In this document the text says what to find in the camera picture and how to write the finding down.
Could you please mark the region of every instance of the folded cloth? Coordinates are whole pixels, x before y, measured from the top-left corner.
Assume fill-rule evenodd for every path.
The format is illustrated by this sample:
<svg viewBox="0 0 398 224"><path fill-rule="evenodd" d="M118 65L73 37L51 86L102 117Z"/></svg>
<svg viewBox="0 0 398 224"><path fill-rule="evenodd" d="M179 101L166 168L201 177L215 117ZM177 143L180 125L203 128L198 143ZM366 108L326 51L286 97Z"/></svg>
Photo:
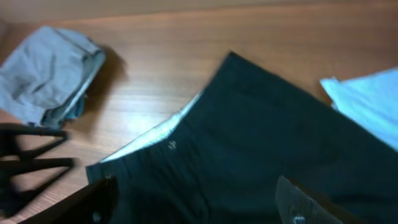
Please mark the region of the folded cloth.
<svg viewBox="0 0 398 224"><path fill-rule="evenodd" d="M398 154L308 93L229 54L163 141L86 168L118 180L111 223L280 223L279 176L369 223L398 223Z"/></svg>
<svg viewBox="0 0 398 224"><path fill-rule="evenodd" d="M0 108L36 126L59 126L100 69L104 52L89 38L67 29L41 27L0 68Z"/></svg>
<svg viewBox="0 0 398 224"><path fill-rule="evenodd" d="M343 82L321 80L332 107L398 151L398 68Z"/></svg>

